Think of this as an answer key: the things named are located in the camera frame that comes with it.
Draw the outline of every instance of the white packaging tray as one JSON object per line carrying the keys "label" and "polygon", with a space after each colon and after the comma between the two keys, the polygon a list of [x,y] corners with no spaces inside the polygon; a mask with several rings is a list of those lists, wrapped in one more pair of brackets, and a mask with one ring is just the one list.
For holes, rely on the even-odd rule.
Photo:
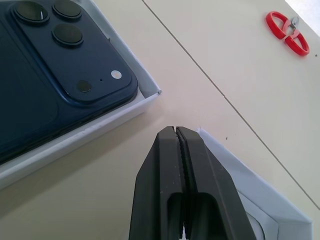
{"label": "white packaging tray", "polygon": [[309,217],[209,133],[203,129],[198,133],[231,175],[257,240],[313,240]]}

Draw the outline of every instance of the black clamp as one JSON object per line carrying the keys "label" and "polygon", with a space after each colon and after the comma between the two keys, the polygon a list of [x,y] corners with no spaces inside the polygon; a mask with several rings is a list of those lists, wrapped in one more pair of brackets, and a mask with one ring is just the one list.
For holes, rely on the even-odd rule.
{"label": "black clamp", "polygon": [[255,240],[234,182],[195,131],[160,131],[135,181],[129,240]]}

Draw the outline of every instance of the phone back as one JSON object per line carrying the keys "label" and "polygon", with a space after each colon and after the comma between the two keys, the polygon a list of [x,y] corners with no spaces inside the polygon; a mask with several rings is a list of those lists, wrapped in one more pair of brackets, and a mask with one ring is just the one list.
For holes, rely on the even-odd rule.
{"label": "phone back", "polygon": [[0,2],[0,164],[127,103],[137,89],[76,3]]}

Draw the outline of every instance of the clamp jaw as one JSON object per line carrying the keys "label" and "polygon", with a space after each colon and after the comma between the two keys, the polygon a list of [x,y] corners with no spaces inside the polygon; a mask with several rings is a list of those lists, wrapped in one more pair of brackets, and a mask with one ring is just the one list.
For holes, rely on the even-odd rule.
{"label": "clamp jaw", "polygon": [[129,240],[255,240],[234,182],[195,131],[161,130],[136,181]]}

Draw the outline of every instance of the blue smartphone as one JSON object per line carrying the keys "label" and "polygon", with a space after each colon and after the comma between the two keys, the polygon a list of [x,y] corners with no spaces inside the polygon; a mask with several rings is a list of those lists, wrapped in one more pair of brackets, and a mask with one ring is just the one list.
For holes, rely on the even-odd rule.
{"label": "blue smartphone", "polygon": [[0,2],[0,164],[131,101],[138,81],[70,0]]}

